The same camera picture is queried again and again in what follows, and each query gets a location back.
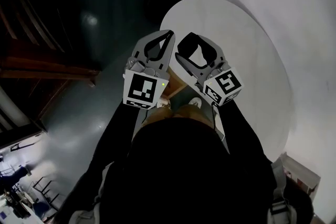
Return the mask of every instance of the white wall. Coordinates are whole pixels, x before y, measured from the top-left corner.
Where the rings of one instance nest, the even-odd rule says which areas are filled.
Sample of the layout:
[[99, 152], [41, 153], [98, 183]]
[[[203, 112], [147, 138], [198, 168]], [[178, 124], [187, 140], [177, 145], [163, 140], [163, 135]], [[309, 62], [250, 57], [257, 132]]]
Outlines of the white wall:
[[[14, 104], [14, 102], [8, 97], [1, 87], [0, 108], [17, 126], [20, 127], [30, 123], [27, 116]], [[7, 128], [7, 130], [12, 129], [12, 127], [4, 120], [2, 116], [0, 116], [0, 122]]]
[[315, 212], [336, 214], [336, 0], [229, 0], [273, 41], [293, 89], [286, 151], [319, 176]]

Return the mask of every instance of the concrete floor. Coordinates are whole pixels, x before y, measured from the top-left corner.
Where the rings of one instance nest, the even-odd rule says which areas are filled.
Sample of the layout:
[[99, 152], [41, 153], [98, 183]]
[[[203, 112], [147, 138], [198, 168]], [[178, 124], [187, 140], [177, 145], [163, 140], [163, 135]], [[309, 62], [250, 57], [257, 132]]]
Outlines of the concrete floor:
[[[123, 68], [141, 37], [159, 30], [144, 17], [143, 0], [75, 0], [81, 10], [79, 23], [84, 49], [99, 63], [102, 73], [96, 87], [85, 82], [73, 82], [58, 97], [42, 121], [48, 131], [31, 141], [34, 146], [9, 153], [4, 152], [1, 170], [31, 163], [33, 175], [20, 183], [29, 187], [32, 181], [46, 176], [50, 196], [61, 193], [55, 201], [61, 204], [78, 178], [86, 171], [96, 144], [122, 99]], [[139, 114], [139, 122], [144, 112]]]

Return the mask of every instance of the table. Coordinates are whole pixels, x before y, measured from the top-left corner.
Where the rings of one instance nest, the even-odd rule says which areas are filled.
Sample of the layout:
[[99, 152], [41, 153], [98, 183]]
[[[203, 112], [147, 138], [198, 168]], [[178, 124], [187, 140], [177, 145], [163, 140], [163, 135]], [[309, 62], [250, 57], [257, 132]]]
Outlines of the table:
[[[257, 133], [266, 156], [275, 161], [288, 138], [292, 115], [291, 87], [272, 41], [258, 23], [225, 0], [182, 0], [168, 11], [160, 29], [174, 31], [176, 41], [170, 67], [198, 93], [194, 85], [196, 78], [176, 61], [178, 44], [188, 33], [194, 32], [223, 49], [229, 65], [237, 69], [245, 85], [235, 101]], [[200, 47], [191, 60], [200, 66], [205, 63]], [[208, 103], [212, 102], [208, 96], [201, 95]], [[218, 120], [216, 126], [223, 132]]]
[[22, 204], [22, 205], [27, 210], [27, 212], [30, 213], [30, 215], [32, 216], [32, 219], [34, 220], [35, 223], [44, 224], [44, 222], [42, 220], [40, 220], [40, 218], [35, 214], [35, 212], [31, 208], [29, 208], [25, 204]]

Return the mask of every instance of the ar tag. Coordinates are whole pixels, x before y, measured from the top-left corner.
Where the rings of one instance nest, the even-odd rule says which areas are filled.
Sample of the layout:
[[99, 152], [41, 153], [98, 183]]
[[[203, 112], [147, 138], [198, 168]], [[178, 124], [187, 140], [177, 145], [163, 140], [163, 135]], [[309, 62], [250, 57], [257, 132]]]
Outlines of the ar tag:
[[168, 82], [168, 80], [127, 69], [123, 103], [137, 108], [151, 109], [158, 102]]
[[237, 70], [232, 67], [204, 82], [203, 93], [219, 106], [231, 101], [244, 87]]

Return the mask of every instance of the backpack strap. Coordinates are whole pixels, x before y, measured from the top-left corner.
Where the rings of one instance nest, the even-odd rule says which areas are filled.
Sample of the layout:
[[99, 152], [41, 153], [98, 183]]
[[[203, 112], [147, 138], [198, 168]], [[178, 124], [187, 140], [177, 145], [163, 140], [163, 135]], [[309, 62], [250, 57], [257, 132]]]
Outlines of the backpack strap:
[[286, 175], [283, 172], [282, 161], [278, 158], [271, 164], [277, 186], [273, 191], [273, 202], [267, 213], [268, 224], [296, 224], [295, 209], [287, 204], [284, 198]]

